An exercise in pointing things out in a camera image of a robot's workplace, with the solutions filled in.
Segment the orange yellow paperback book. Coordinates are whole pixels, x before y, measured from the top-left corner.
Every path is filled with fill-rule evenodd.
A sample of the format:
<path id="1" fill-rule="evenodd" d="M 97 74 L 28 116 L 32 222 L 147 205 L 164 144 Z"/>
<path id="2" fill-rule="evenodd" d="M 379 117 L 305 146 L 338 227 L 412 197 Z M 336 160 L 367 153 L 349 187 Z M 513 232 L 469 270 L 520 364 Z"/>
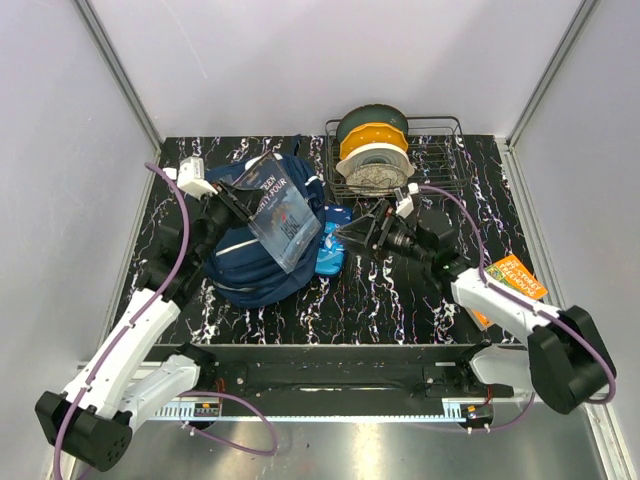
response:
<path id="1" fill-rule="evenodd" d="M 502 283 L 533 300 L 542 299 L 548 290 L 525 267 L 514 254 L 506 256 L 485 268 L 494 280 Z"/>

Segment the dark blue 1984 book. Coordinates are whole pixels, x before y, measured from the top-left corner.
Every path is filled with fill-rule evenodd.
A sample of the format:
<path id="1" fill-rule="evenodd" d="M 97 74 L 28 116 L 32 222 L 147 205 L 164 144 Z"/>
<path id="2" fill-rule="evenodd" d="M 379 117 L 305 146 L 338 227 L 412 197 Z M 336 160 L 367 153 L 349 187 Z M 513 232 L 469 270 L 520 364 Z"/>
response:
<path id="1" fill-rule="evenodd" d="M 249 229 L 287 274 L 293 272 L 321 229 L 316 210 L 323 205 L 313 192 L 315 173 L 296 157 L 266 153 L 250 160 L 234 180 L 241 190 L 262 195 L 253 208 Z"/>

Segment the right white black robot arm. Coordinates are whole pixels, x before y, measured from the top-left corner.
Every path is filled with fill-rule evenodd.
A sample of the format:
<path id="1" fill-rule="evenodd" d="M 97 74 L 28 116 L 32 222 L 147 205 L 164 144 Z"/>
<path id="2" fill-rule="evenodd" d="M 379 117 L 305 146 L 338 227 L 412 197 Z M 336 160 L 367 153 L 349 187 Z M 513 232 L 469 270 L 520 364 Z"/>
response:
<path id="1" fill-rule="evenodd" d="M 421 210 L 404 218 L 381 200 L 335 235 L 363 257 L 395 254 L 417 262 L 432 290 L 485 315 L 522 344 L 520 350 L 473 348 L 453 374 L 463 395 L 501 384 L 534 392 L 560 414 L 601 402 L 600 392 L 607 400 L 615 395 L 615 366 L 591 315 L 578 306 L 547 305 L 492 278 L 457 251 L 457 231 L 444 212 Z"/>

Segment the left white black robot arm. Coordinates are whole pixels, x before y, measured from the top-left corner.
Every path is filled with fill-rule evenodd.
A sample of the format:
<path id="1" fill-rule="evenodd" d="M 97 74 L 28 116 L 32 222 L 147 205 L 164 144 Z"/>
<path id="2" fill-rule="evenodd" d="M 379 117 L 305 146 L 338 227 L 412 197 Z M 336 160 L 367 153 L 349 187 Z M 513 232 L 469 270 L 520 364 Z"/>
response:
<path id="1" fill-rule="evenodd" d="M 62 476 L 63 453 L 101 472 L 111 469 L 136 430 L 165 404 L 188 391 L 203 396 L 216 387 L 215 355 L 190 343 L 137 385 L 130 382 L 193 297 L 219 241 L 252 220 L 262 196 L 260 188 L 214 183 L 205 189 L 198 216 L 185 217 L 181 229 L 163 228 L 127 310 L 100 349 L 62 392 L 46 391 L 36 402 L 36 416 L 54 448 L 55 478 Z"/>

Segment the navy blue student backpack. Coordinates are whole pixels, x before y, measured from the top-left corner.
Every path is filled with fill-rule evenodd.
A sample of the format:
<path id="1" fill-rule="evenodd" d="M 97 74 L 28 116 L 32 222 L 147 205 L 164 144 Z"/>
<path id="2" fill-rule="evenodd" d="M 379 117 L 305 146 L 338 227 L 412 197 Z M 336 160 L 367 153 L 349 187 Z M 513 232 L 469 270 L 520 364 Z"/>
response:
<path id="1" fill-rule="evenodd" d="M 269 151 L 305 161 L 295 155 Z M 233 185 L 244 172 L 248 161 L 236 162 L 206 172 L 210 182 L 222 180 Z M 321 229 L 303 253 L 295 270 L 285 273 L 266 252 L 249 226 L 230 229 L 211 252 L 204 264 L 204 272 L 216 291 L 231 304 L 241 308 L 258 308 L 279 302 L 298 292 L 311 281 L 325 227 L 325 193 L 322 180 L 316 175 L 313 192 L 321 194 L 323 205 L 316 210 Z"/>

